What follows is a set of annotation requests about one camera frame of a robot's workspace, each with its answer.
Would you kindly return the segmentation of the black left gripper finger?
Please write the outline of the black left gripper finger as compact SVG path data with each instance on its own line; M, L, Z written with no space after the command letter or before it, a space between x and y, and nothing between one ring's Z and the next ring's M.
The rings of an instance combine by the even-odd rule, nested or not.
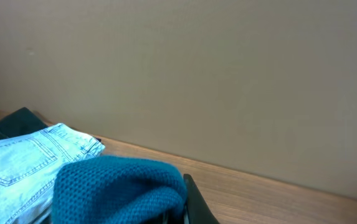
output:
M184 224L219 224L191 175L184 174L183 179L188 190Z

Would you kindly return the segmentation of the dark blue shirt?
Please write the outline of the dark blue shirt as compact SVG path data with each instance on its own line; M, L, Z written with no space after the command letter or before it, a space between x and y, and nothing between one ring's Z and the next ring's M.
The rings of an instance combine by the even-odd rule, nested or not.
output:
M54 223L144 223L167 214L179 220L187 188L171 164L100 156L67 164L54 184Z

